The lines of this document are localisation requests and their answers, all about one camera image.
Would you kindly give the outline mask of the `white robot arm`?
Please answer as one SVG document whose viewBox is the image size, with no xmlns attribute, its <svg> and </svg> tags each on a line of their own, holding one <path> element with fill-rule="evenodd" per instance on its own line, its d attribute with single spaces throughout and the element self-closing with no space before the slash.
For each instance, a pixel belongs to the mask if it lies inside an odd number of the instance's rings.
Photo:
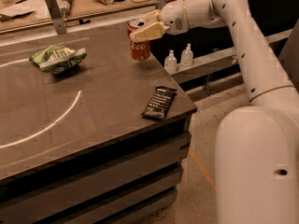
<svg viewBox="0 0 299 224">
<path fill-rule="evenodd" d="M 177 0 L 145 16 L 135 42 L 194 27 L 230 31 L 249 105 L 221 122 L 215 144 L 218 224 L 299 224 L 299 93 L 248 0 Z"/>
</svg>

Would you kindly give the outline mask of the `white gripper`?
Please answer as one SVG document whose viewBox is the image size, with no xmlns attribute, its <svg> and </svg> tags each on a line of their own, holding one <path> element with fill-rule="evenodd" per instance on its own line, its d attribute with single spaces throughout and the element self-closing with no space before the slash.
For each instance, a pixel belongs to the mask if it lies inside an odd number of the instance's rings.
<svg viewBox="0 0 299 224">
<path fill-rule="evenodd" d="M 137 43 L 161 38 L 165 30 L 169 35 L 180 35 L 189 30 L 183 0 L 168 3 L 161 11 L 155 9 L 145 14 L 142 19 L 143 21 L 129 22 L 134 28 L 130 38 Z"/>
</svg>

